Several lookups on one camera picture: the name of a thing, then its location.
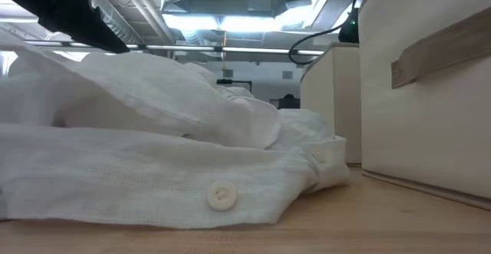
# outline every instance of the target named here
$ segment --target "wall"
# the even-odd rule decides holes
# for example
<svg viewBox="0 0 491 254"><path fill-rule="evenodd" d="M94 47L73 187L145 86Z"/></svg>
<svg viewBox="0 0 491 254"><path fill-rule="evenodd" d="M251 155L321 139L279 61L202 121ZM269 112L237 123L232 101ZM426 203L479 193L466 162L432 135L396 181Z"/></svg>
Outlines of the wall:
<svg viewBox="0 0 491 254"><path fill-rule="evenodd" d="M211 72L217 78L222 78L222 62L212 61L199 64ZM283 62L255 62L234 61L226 64L227 69L234 70L233 80L252 81L252 94L262 101L279 99L286 94L293 94L300 98L300 78L302 69L293 63ZM283 71L292 71L292 80L283 80Z"/></svg>

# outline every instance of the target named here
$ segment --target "wooden table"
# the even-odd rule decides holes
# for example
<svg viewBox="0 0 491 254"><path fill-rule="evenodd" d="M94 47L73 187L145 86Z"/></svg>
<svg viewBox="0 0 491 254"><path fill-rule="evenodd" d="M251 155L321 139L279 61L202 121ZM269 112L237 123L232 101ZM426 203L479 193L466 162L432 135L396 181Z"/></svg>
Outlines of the wooden table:
<svg viewBox="0 0 491 254"><path fill-rule="evenodd" d="M0 253L491 253L491 213L371 180L302 196L273 226L0 223Z"/></svg>

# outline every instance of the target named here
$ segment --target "button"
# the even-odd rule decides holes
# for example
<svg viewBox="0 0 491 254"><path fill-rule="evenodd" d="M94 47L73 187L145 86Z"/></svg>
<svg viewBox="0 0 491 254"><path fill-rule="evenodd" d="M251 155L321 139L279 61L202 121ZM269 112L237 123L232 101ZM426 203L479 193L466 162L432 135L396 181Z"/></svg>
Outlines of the button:
<svg viewBox="0 0 491 254"><path fill-rule="evenodd" d="M232 208L237 201L237 189L230 182L216 182L208 190L208 203L217 211Z"/></svg>
<svg viewBox="0 0 491 254"><path fill-rule="evenodd" d="M324 152L322 151L315 151L312 156L319 162L319 163L324 163L325 162L325 155Z"/></svg>

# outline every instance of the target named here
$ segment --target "black cable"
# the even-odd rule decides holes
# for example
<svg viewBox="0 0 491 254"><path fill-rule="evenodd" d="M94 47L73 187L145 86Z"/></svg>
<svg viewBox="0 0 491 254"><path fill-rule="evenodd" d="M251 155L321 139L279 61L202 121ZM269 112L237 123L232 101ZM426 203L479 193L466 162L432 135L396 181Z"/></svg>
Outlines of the black cable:
<svg viewBox="0 0 491 254"><path fill-rule="evenodd" d="M356 0L353 0L353 3L351 4L351 10L354 9L354 6L355 5L356 5ZM308 62L299 62L299 61L296 61L293 58L293 55L296 54L296 51L297 51L297 50L295 50L295 47L297 47L301 43L307 41L308 39L316 38L316 37L321 36L321 35L327 35L327 34L332 33L333 31L337 31L338 29L340 29L344 25L344 23L341 24L341 25L339 25L338 27L334 27L334 28L328 29L327 31L321 31L321 32L318 32L316 34L309 35L309 36L307 36L305 38L300 39L295 44L293 44L293 46L290 48L290 51L288 52L288 58L290 58L290 61L292 61L293 63L298 64L298 65L307 65L307 64L312 63L314 61L314 59L312 59L311 61L308 61Z"/></svg>

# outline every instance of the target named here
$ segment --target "ceiling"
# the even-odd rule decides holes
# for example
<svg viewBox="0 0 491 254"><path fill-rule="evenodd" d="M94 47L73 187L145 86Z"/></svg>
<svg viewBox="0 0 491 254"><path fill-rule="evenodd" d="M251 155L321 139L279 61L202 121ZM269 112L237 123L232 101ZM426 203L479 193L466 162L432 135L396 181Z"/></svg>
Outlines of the ceiling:
<svg viewBox="0 0 491 254"><path fill-rule="evenodd" d="M166 5L162 6L161 0L148 0L153 6L151 9L161 15L162 9L165 11ZM317 31L323 31L331 28L340 18L341 14L351 4L352 0L327 0L320 4L314 15L313 23L305 28L289 29L287 31L263 31L263 32L226 32L226 45L231 47L250 47L250 48L289 48L297 40ZM216 0L216 6L225 6L227 2ZM180 30L168 28L163 18L164 28L168 33L157 32L144 17L142 11L132 2L132 0L97 0L97 5L110 16L111 21L118 25L118 31L121 38L126 43L144 43L144 44L165 44L169 41L177 44L186 44L186 39ZM57 40L70 41L67 35L52 34L47 32L39 24L28 21L27 23L8 22L6 19L10 16L34 17L28 12L16 7L15 3L8 0L0 0L0 27L9 30L11 33L23 39L38 40ZM225 32L202 30L199 31L207 44L220 45L225 41ZM310 40L300 47L304 49L322 50L330 42L336 41L336 35L328 35L317 40ZM203 57L201 60L208 58L214 60L217 58ZM192 54L188 54L188 60L193 60ZM239 61L285 61L285 56L271 55L254 55L254 54L233 54L227 57L231 60Z"/></svg>

